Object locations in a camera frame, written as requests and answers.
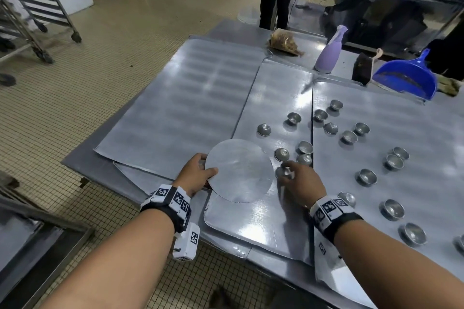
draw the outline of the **beige tile floor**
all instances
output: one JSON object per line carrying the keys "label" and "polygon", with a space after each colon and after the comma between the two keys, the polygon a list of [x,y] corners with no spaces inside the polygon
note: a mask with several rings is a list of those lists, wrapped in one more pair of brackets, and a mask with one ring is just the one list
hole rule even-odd
{"label": "beige tile floor", "polygon": [[[16,76],[0,87],[0,169],[20,191],[62,217],[96,228],[95,237],[51,286],[102,240],[136,216],[137,209],[90,183],[60,161],[164,67],[189,35],[201,35],[224,17],[236,18],[259,0],[95,0],[72,16],[83,43],[62,37],[49,47],[55,64],[30,50],[2,63]],[[265,306],[274,283],[237,259],[201,244],[186,264],[169,259],[149,308],[203,308],[223,284],[242,307]]]}

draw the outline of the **wristband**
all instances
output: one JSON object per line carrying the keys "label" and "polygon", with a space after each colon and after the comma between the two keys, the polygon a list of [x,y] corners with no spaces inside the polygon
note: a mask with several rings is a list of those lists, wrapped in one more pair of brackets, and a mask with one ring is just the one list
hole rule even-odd
{"label": "wristband", "polygon": [[332,243],[341,225],[352,220],[363,220],[343,199],[327,195],[314,203],[310,217],[317,229]]}
{"label": "wristband", "polygon": [[169,216],[176,233],[182,233],[186,230],[192,213],[190,197],[182,187],[171,185],[161,185],[152,192],[142,203],[140,212],[147,209],[158,209]]}

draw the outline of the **purple spray bottle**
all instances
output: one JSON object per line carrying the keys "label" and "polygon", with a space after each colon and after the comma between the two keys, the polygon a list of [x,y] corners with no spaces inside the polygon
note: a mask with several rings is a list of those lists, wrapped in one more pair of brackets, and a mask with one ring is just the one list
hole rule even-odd
{"label": "purple spray bottle", "polygon": [[344,25],[339,25],[337,31],[333,35],[332,39],[329,40],[322,53],[316,60],[314,68],[322,73],[330,73],[337,63],[338,57],[341,51],[341,40],[348,28]]}

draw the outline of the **round metal plate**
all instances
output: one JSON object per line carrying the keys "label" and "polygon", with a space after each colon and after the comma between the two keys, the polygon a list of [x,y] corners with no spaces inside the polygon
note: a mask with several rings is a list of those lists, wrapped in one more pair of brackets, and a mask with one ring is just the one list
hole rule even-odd
{"label": "round metal plate", "polygon": [[261,147],[243,139],[228,139],[208,154],[205,168],[218,168],[208,182],[218,195],[234,203],[261,198],[275,179],[274,169]]}

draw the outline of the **plastic bag with brown food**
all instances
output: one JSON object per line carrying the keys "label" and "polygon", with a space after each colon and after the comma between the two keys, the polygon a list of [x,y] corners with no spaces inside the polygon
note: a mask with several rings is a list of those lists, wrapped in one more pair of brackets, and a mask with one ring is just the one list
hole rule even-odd
{"label": "plastic bag with brown food", "polygon": [[293,34],[281,28],[272,32],[270,35],[269,46],[294,55],[302,56],[305,54],[298,50],[298,46],[293,39]]}

